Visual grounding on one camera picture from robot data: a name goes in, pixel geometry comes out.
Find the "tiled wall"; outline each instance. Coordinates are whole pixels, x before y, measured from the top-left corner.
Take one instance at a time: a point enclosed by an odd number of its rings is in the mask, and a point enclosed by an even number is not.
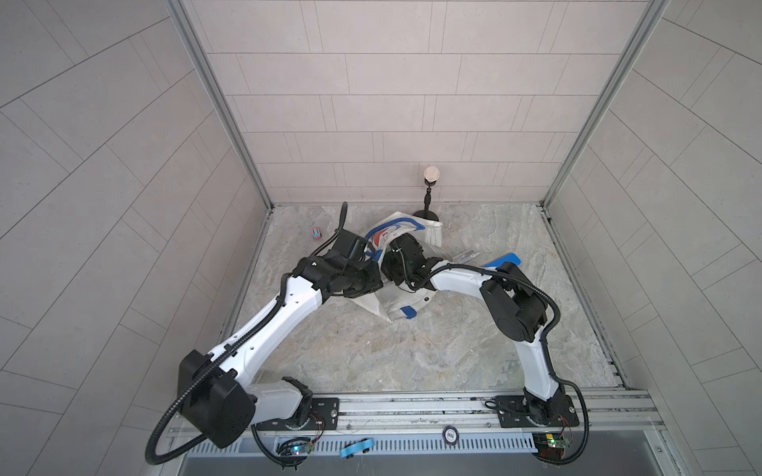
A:
[[[0,2],[0,474],[137,476],[264,212],[162,0]]]
[[[273,200],[544,197],[645,2],[186,0]]]
[[[762,2],[673,0],[550,206],[626,377],[708,476],[762,474],[760,32]]]

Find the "mounting plate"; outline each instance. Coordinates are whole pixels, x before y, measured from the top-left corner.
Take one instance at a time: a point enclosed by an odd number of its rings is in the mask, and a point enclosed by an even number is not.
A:
[[[495,402],[498,405],[512,408],[515,411],[519,412],[525,411],[523,400],[523,395],[498,395],[495,397]],[[564,402],[565,404],[560,412],[561,417],[566,419],[566,423],[568,423],[569,426],[579,426],[579,417],[577,416],[577,411],[574,407],[574,404],[572,403],[572,398],[568,395],[564,395]],[[551,422],[551,424],[548,426],[538,426],[537,428],[560,428],[564,426],[563,422],[561,421],[561,417],[556,418],[556,420]],[[527,426],[535,426],[528,417],[519,417],[508,412],[504,412],[503,414],[498,412],[498,419],[500,420],[500,428],[526,428]]]
[[[324,430],[336,430],[338,424],[338,398],[313,398],[312,411],[323,417],[323,421],[325,421]],[[331,416],[332,411],[335,411],[335,417]],[[268,420],[257,423],[257,430],[259,431],[315,431],[317,429],[318,424],[312,418],[309,418],[307,423],[298,430],[286,426],[285,420]]]

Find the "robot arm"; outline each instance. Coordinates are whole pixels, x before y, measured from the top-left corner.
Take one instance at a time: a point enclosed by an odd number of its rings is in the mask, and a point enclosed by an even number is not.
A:
[[[317,256],[333,241],[331,250]],[[321,248],[284,275],[279,295],[233,336],[205,356],[191,351],[180,364],[178,399],[149,438],[146,461],[161,464],[206,438],[224,448],[253,423],[273,419],[288,420],[294,426],[304,423],[312,392],[297,380],[254,385],[248,392],[246,388],[272,351],[307,315],[331,296],[353,298],[375,292],[383,286],[381,271],[395,284],[404,281],[413,290],[426,287],[483,299],[498,329],[516,346],[530,418],[544,425],[556,417],[564,393],[549,361],[545,336],[558,322],[558,308],[515,265],[482,269],[426,258],[416,240],[403,235],[391,243],[392,253],[379,269],[375,261],[367,259],[369,246],[340,223]],[[554,310],[551,321],[546,318],[549,302]],[[177,411],[202,436],[166,455],[156,455],[158,438]]]

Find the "marble floor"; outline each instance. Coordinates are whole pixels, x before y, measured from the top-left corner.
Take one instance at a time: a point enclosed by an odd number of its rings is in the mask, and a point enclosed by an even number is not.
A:
[[[364,235],[395,211],[415,205],[349,207],[345,228]],[[551,295],[562,320],[548,337],[559,376],[581,387],[616,383],[596,336],[533,204],[436,204],[443,222],[443,248],[472,248],[483,264],[514,252],[522,271]],[[236,328],[276,294],[280,276],[316,247],[312,227],[324,238],[338,223],[339,206],[279,206],[274,215]],[[495,327],[479,299],[438,292],[411,320],[392,323],[350,299],[331,298],[270,355],[257,382],[289,375],[313,391],[484,390],[522,388],[514,345]]]

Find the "plastic bag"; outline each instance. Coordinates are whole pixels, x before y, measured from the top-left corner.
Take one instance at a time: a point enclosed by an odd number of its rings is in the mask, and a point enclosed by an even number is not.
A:
[[[441,248],[442,222],[425,220],[402,212],[394,212],[376,223],[365,234],[365,239],[370,241],[376,250],[375,253],[368,251],[369,256],[381,266],[388,251],[389,243],[405,233],[410,233],[413,238],[418,240],[424,249],[424,256],[439,256],[449,259],[449,254]],[[381,279],[383,288],[373,294],[366,294],[352,300],[361,308],[374,313],[387,322],[415,317],[422,308],[431,302],[434,294],[436,294],[436,291],[425,288],[411,292],[404,283],[397,287],[383,274]]]

